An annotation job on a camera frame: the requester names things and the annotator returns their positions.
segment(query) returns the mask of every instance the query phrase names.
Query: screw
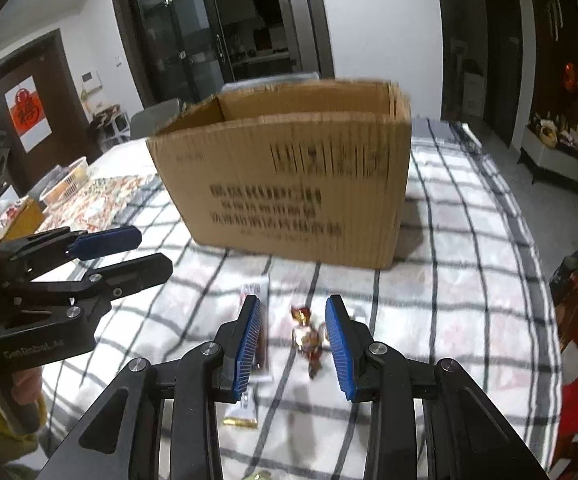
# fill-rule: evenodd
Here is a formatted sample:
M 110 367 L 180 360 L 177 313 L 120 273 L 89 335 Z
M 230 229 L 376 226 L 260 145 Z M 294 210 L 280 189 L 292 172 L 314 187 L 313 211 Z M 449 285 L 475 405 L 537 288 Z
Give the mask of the screw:
M 129 369 L 132 372 L 141 372 L 147 367 L 147 360 L 142 357 L 136 357 L 129 361 Z
M 220 345 L 214 341 L 207 341 L 200 346 L 200 352 L 205 355 L 215 354 L 220 349 Z
M 380 341 L 375 341 L 369 345 L 369 351 L 373 355 L 382 355 L 387 353 L 387 345 L 385 343 L 381 343 Z
M 67 309 L 67 317 L 73 319 L 74 317 L 78 317 L 80 312 L 82 312 L 82 309 L 79 306 L 70 306 Z
M 453 359 L 442 359 L 440 361 L 440 366 L 446 372 L 454 372 L 458 370 L 458 363 Z

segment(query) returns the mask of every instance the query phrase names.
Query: blue rubber tip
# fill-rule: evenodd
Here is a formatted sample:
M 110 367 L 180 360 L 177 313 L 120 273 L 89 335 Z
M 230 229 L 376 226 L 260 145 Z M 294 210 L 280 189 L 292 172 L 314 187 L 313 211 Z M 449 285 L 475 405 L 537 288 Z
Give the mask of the blue rubber tip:
M 249 320 L 245 333 L 240 342 L 240 348 L 236 357 L 236 375 L 233 381 L 233 392 L 237 400 L 240 400 L 242 394 L 247 389 L 249 384 L 249 374 L 253 366 L 253 357 L 256 354 L 256 347 L 258 345 L 258 335 L 260 334 L 260 327 L 262 326 L 262 309 L 260 300 L 256 298 L 256 304 L 251 309 Z
M 327 299 L 325 305 L 325 323 L 327 325 L 327 335 L 331 345 L 333 363 L 336 365 L 336 375 L 340 389 L 345 393 L 347 400 L 351 400 L 355 394 L 355 384 L 353 380 L 353 365 L 345 336 L 336 315 L 331 298 Z

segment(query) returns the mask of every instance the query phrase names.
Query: black and white tablecloth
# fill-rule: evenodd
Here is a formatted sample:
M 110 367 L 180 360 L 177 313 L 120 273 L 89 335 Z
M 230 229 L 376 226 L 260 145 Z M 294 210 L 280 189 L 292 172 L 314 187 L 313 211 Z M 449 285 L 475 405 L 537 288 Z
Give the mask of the black and white tablecloth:
M 115 302 L 98 327 L 93 352 L 44 368 L 48 451 L 130 359 L 172 360 L 212 339 L 221 323 L 237 316 L 243 283 L 267 275 L 274 380 L 257 386 L 257 430 L 220 426 L 224 478 L 259 468 L 291 478 L 362 478 L 370 405 L 345 400 L 328 353 L 310 380 L 307 361 L 290 343 L 290 307 L 309 305 L 317 325 L 334 293 L 364 313 L 374 339 L 406 357 L 457 359 L 547 466 L 560 413 L 560 354 L 536 245 L 489 156 L 447 123 L 416 119 L 413 130 L 402 226 L 388 270 L 198 246 L 154 177 L 115 219 L 141 229 L 141 247 L 95 265 L 161 251 L 174 263 L 173 276 Z M 83 268 L 62 267 L 52 278 L 61 272 L 74 279 Z M 418 473 L 425 478 L 421 404 L 415 408 Z M 220 405 L 218 416 L 223 413 Z M 167 435 L 164 430 L 160 451 L 164 478 Z

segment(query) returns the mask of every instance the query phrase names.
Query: white basket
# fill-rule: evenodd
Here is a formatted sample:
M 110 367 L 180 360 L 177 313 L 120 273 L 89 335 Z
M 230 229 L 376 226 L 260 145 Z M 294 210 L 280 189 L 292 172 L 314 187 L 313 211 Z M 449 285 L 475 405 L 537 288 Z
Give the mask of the white basket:
M 75 195 L 87 179 L 88 163 L 86 163 L 86 156 L 81 156 L 69 166 L 69 173 L 66 177 L 40 195 L 40 200 L 47 206 L 57 205 Z

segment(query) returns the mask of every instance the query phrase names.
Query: floor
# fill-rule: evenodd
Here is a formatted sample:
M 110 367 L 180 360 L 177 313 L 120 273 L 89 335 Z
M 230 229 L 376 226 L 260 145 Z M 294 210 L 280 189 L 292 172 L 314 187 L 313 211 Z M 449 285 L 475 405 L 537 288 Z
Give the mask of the floor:
M 546 182 L 532 185 L 530 171 L 517 164 L 518 152 L 483 121 L 466 118 L 470 130 L 492 156 L 509 184 L 536 241 L 544 275 L 549 278 L 562 259 L 578 248 L 578 194 Z M 565 383 L 578 376 L 578 351 L 569 345 L 562 354 Z

